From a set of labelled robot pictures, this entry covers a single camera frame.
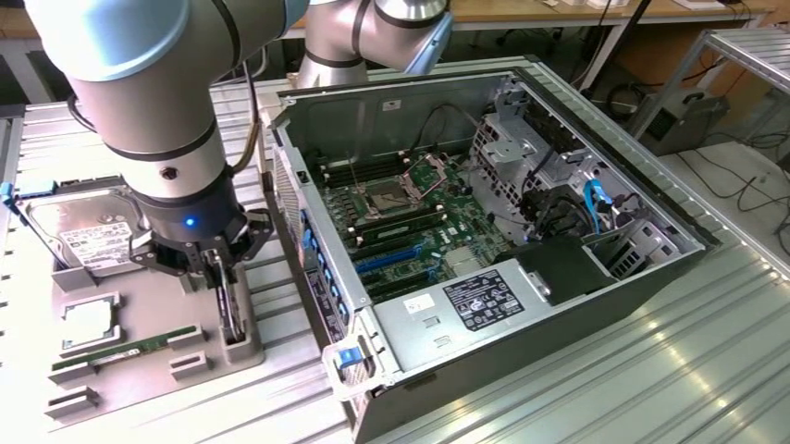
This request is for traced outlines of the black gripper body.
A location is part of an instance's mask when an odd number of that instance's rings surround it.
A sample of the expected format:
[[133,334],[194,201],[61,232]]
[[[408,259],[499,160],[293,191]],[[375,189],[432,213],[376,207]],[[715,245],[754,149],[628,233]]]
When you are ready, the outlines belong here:
[[222,236],[232,240],[246,218],[229,178],[216,178],[186,197],[164,199],[132,191],[149,225],[144,239],[169,243],[197,243]]

